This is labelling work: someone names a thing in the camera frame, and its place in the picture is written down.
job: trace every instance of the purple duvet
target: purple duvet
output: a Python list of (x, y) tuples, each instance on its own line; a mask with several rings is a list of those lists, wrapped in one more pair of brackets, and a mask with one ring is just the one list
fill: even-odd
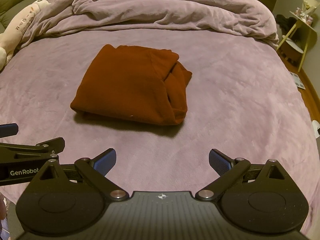
[[(132, 193), (193, 193), (218, 177), (217, 148), (251, 163), (277, 159), (306, 196), (307, 232), (319, 210), (320, 164), (309, 113), (272, 48), (272, 14), (256, 0), (49, 0), (21, 50), (0, 74), (1, 123), (31, 144), (62, 136), (60, 163), (108, 148), (117, 163), (108, 179)], [(193, 73), (180, 126), (88, 121), (70, 109), (76, 90), (105, 45), (171, 49)], [(1, 187), (13, 202), (27, 184)]]

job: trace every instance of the stuffed toy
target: stuffed toy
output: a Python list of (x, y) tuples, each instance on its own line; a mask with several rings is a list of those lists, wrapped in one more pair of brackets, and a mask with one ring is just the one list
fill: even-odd
[(4, 33), (0, 34), (0, 70), (12, 59), (15, 48), (35, 16), (45, 8), (47, 0), (37, 0), (23, 8), (9, 23)]

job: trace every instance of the wall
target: wall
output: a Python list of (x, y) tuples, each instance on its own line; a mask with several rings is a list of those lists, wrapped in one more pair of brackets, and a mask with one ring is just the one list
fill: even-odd
[[(285, 17), (290, 17), (289, 11), (295, 11), (297, 7), (301, 8), (302, 0), (277, 0), (276, 6), (273, 10), (273, 14), (282, 14)], [(320, 8), (318, 7), (315, 11), (316, 15), (320, 15)], [(315, 22), (312, 26), (320, 35), (320, 22)], [(303, 33), (307, 32), (308, 27), (305, 26)], [(320, 39), (317, 39), (317, 35), (313, 34), (311, 37), (311, 48), (308, 50), (303, 69), (310, 79), (313, 87), (315, 88), (318, 96), (320, 96)]]

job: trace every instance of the brown sweater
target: brown sweater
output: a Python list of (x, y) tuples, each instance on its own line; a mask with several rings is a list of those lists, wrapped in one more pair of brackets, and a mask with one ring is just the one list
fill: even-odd
[(105, 45), (90, 64), (70, 107), (113, 118), (177, 125), (187, 113), (192, 73), (167, 49)]

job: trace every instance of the black mount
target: black mount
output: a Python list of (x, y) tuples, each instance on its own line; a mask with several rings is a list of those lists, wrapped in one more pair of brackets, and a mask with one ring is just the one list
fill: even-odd
[[(129, 230), (127, 223), (132, 225), (132, 221), (139, 223), (141, 219), (139, 225), (144, 237), (140, 239), (151, 239), (150, 230), (144, 228), (144, 216), (149, 216), (155, 223), (158, 221), (160, 228), (164, 227), (163, 223), (167, 224), (166, 220), (176, 217), (173, 223), (168, 223), (166, 230), (176, 232), (177, 236), (184, 232), (180, 232), (176, 224), (184, 221), (187, 227), (196, 227), (200, 226), (199, 221), (207, 223), (209, 219), (208, 232), (217, 227), (238, 239), (306, 239), (298, 231), (308, 215), (308, 202), (277, 160), (251, 164), (244, 158), (233, 160), (212, 149), (209, 164), (220, 177), (198, 191), (195, 198), (191, 192), (134, 192), (129, 197), (125, 190), (105, 178), (116, 163), (114, 149), (108, 149), (94, 159), (81, 158), (74, 164), (59, 164), (58, 156), (50, 157), (50, 151), (61, 152), (63, 148), (62, 138), (35, 147), (0, 144), (1, 171), (22, 166), (28, 169), (35, 163), (42, 165), (32, 176), (20, 180), (7, 177), (0, 181), (0, 186), (30, 181), (16, 205), (17, 217), (25, 231), (21, 240), (82, 239), (82, 232), (92, 234), (113, 223), (119, 231)], [(166, 197), (172, 200), (163, 201)], [(192, 211), (195, 206), (199, 207), (198, 211)], [(193, 215), (186, 216), (186, 211)], [(166, 218), (164, 222), (160, 218), (155, 220), (159, 212), (162, 219)], [(117, 222), (120, 216), (126, 219)], [(113, 239), (108, 232), (100, 234), (103, 237), (99, 239)], [(203, 234), (202, 239), (236, 239), (220, 238), (218, 233), (207, 238)]]

